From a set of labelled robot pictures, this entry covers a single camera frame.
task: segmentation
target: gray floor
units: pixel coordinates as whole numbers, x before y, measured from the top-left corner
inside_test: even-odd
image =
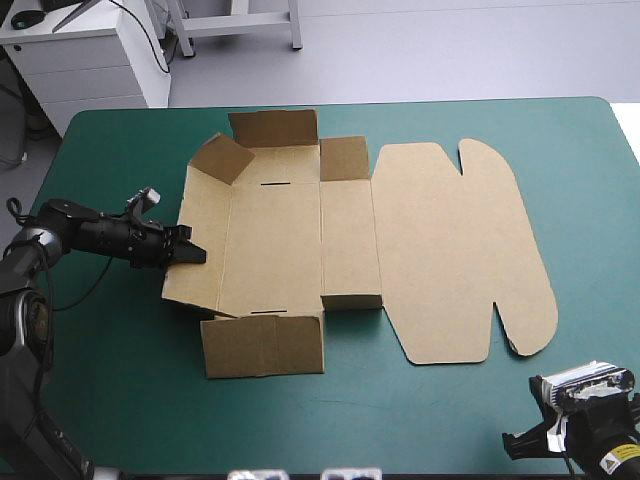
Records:
[[[225,8],[220,1],[184,3],[192,16],[220,14]],[[197,56],[178,54],[172,65],[170,105],[576,95],[640,101],[640,0],[300,4],[303,50],[291,51],[286,32],[198,39]],[[286,0],[253,0],[252,11],[283,5]],[[0,83],[7,78],[0,69]],[[0,126],[12,120],[0,118]],[[31,142],[29,160],[0,173],[2,203],[16,195],[30,206],[58,145],[55,139]],[[0,245],[15,231],[0,205]]]

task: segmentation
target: cabinet drawer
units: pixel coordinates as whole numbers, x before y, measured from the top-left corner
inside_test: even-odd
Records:
[[[36,73],[24,79],[40,103],[142,94],[129,66]]]
[[[23,75],[129,65],[116,35],[5,45]]]
[[[63,136],[67,131],[67,127],[76,113],[84,112],[85,110],[110,110],[119,108],[147,108],[147,103],[142,95],[42,103],[42,109],[60,136]]]

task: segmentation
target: unfolded cardboard box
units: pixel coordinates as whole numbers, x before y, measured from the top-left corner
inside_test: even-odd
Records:
[[[235,141],[200,148],[180,209],[207,262],[171,267],[163,298],[217,315],[210,378],[322,372],[323,310],[382,306],[365,139],[319,140],[313,110],[229,117]]]
[[[481,362],[491,317],[532,355],[558,311],[516,177],[462,139],[461,171],[436,143],[319,140],[313,110],[230,114],[187,167],[180,223],[207,250],[174,265],[163,297],[206,308],[207,375],[322,372],[326,310],[384,307],[415,364]]]

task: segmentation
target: warning label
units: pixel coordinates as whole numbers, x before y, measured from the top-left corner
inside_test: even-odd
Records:
[[[613,453],[618,460],[624,462],[630,458],[640,457],[640,447],[633,443],[627,443],[614,448],[611,450],[611,453]]]
[[[607,453],[602,460],[600,460],[600,467],[607,472],[607,475],[611,475],[616,471],[616,468],[620,466],[622,462],[618,460],[613,453]]]
[[[635,457],[640,457],[640,446],[626,443],[614,448],[602,457],[600,467],[607,472],[607,475],[611,475],[622,463]]]

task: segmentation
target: cardboard flap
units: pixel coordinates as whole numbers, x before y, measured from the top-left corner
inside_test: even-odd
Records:
[[[518,354],[557,325],[513,172],[481,142],[459,148],[464,175],[437,144],[385,145],[372,179],[385,309],[417,364],[484,360],[494,303]]]
[[[217,133],[200,147],[189,165],[231,185],[254,156],[226,135]]]
[[[320,147],[267,147],[251,150],[255,157],[234,185],[318,183]]]
[[[169,266],[162,298],[219,311],[230,211],[231,187],[189,165],[178,223],[193,228],[191,241],[207,261]]]
[[[236,142],[247,148],[318,144],[315,110],[230,113],[229,122]]]
[[[379,308],[380,271],[369,180],[320,183],[322,303]]]
[[[365,137],[320,140],[320,180],[369,179],[369,153]]]
[[[200,329],[209,378],[324,371],[321,316],[217,318]]]

